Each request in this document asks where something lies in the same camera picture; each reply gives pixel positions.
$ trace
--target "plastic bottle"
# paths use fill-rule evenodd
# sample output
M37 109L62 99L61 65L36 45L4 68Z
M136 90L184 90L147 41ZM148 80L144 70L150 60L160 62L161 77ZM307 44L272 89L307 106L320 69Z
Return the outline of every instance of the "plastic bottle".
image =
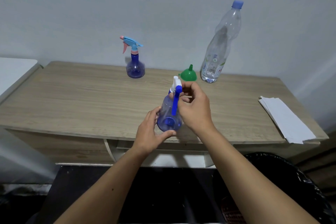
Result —
M143 46L139 44L137 41L132 38L121 36L120 39L123 40L124 43L124 51L125 53L127 47L131 46L131 61L126 65L127 75L131 78L141 78L145 75L145 65L139 61L139 51L138 47Z
M174 98L170 99L169 94L173 92ZM168 95L163 100L159 117L157 118L157 126L163 132L167 130L177 131L182 126L182 118L177 109L180 93L182 92L181 80L178 76L174 76L174 82L171 86Z
M208 45L202 64L202 80L217 81L230 52L231 41L238 36L241 28L240 9L244 2L233 1L232 8L221 19L215 35Z

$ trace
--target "blue bottle cap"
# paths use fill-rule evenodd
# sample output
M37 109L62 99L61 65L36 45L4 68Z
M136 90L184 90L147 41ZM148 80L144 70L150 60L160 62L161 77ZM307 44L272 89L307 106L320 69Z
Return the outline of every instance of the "blue bottle cap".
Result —
M241 9L243 7L244 1L235 0L233 1L232 8Z

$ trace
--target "trigger sprayer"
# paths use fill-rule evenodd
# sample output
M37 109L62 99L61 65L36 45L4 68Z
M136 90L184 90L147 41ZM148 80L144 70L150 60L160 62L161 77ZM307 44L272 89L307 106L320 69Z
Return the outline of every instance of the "trigger sprayer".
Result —
M142 47L143 45L138 43L132 38L121 36L121 40L124 43L124 51L125 53L127 47L131 47L131 61L126 65L127 75L131 78L141 78L145 75L145 65L139 61L139 50L138 47Z
M174 94L173 100L170 99L169 94ZM182 126L182 118L177 108L179 96L182 92L181 80L174 76L173 85L171 86L168 95L164 98L159 117L157 119L157 126L162 131L178 130Z

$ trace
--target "white paper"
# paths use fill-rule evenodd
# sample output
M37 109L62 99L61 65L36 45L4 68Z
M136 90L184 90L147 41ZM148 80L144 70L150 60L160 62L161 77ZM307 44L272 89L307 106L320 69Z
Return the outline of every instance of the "white paper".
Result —
M281 99L264 98L261 96L259 102L289 143L303 144L305 140L316 138L313 132Z

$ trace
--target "right hand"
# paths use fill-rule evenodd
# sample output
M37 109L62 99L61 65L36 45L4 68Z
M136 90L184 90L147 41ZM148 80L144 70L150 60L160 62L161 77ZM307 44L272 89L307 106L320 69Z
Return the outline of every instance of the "right hand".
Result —
M182 89L178 110L183 122L196 134L204 129L214 128L210 101L200 86L196 82L182 82Z

